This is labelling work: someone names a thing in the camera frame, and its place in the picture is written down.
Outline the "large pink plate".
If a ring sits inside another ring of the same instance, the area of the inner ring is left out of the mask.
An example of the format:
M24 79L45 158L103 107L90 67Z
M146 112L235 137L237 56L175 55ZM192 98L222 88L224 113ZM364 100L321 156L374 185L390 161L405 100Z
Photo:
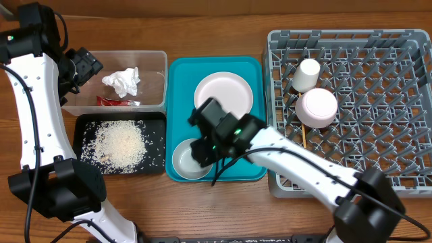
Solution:
M250 113L253 93L241 76L231 72L215 72L203 78L194 92L194 106L198 109L208 98L214 98L223 110L240 119Z

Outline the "red snack wrapper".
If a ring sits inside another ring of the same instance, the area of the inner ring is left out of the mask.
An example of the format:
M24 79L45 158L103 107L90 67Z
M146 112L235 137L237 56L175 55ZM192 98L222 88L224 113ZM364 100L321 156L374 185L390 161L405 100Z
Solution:
M107 99L100 96L97 96L97 105L98 106L139 106L140 101L132 101L132 100L114 100Z

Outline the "grey bowl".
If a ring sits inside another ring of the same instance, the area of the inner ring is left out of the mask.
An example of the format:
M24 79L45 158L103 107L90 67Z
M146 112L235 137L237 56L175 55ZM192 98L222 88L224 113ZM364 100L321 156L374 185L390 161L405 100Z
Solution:
M175 148L172 155L172 164L175 172L187 180L198 180L205 177L213 168L212 165L201 167L199 163L192 158L191 144L196 139L187 139Z

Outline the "white tissue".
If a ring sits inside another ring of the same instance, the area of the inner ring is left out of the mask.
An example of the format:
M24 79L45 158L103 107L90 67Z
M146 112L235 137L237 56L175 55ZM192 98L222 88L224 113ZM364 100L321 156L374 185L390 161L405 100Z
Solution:
M126 95L136 96L139 82L139 70L137 67L127 68L124 71L118 71L102 78L102 83L113 87L119 98L124 98Z

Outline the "wooden chopstick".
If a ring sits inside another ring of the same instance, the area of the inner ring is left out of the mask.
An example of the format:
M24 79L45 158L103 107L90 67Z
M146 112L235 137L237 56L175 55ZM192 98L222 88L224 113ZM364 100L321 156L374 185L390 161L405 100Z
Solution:
M300 99L301 97L302 97L302 93L299 92L298 93L298 98ZM302 111L302 101L300 101L300 104L298 106L299 106L298 109L301 112ZM299 120L301 122L301 129L302 129L302 145L303 145L303 147L305 149L307 149L307 144L306 144L306 129L305 129L305 126L303 124L303 121L300 118L299 118Z

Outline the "small pink plate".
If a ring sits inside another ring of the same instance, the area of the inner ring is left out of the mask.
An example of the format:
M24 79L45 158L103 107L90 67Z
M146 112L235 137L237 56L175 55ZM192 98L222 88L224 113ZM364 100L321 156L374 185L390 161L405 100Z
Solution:
M325 128L336 117L338 102L336 97L323 88L314 88L301 95L296 101L297 118L310 128Z

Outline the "white paper cup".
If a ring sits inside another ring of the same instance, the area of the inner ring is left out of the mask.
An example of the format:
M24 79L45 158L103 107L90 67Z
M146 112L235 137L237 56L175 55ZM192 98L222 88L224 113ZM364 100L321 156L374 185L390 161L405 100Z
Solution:
M296 69L292 87L301 93L305 93L315 88L321 66L315 59L304 59Z

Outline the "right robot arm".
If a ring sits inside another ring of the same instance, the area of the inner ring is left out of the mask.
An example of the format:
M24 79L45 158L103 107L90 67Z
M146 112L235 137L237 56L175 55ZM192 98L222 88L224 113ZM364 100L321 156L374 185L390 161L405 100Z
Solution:
M213 98L193 109L188 123L202 135L191 145L200 166L229 157L231 164L245 159L278 173L332 212L335 236L342 242L387 242L405 213L381 170L359 172L332 163L253 115L236 118Z

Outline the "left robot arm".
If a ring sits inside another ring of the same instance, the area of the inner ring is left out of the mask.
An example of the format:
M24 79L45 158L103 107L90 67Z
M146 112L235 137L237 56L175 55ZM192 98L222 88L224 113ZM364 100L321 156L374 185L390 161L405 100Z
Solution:
M145 242L137 225L107 199L98 167L78 160L65 132L61 108L68 93L102 69L86 49L69 49L61 16L29 3L18 8L19 28L1 33L1 68L11 82L22 136L21 170L9 189L27 212L81 226L100 242Z

